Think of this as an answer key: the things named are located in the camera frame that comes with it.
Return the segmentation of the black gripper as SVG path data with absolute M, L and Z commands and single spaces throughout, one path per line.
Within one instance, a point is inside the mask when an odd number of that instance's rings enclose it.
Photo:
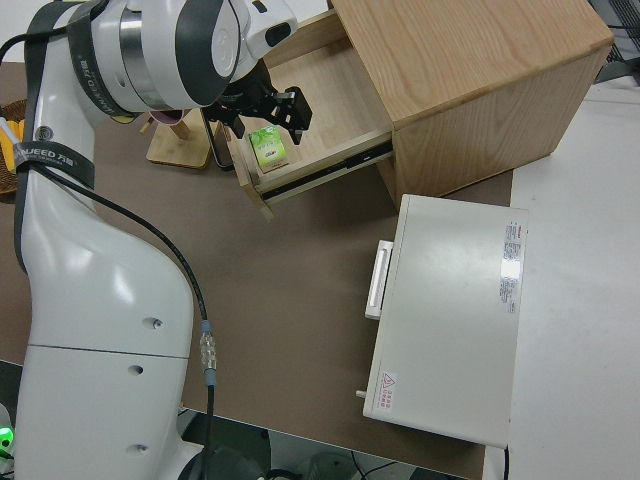
M 246 76 L 230 83 L 212 105 L 203 109 L 204 118 L 222 122 L 237 139 L 242 139 L 245 126 L 240 117 L 267 120 L 272 117 L 272 123 L 284 128 L 293 144 L 299 145 L 310 127 L 311 107 L 299 87 L 275 92 L 269 71 L 253 68 Z

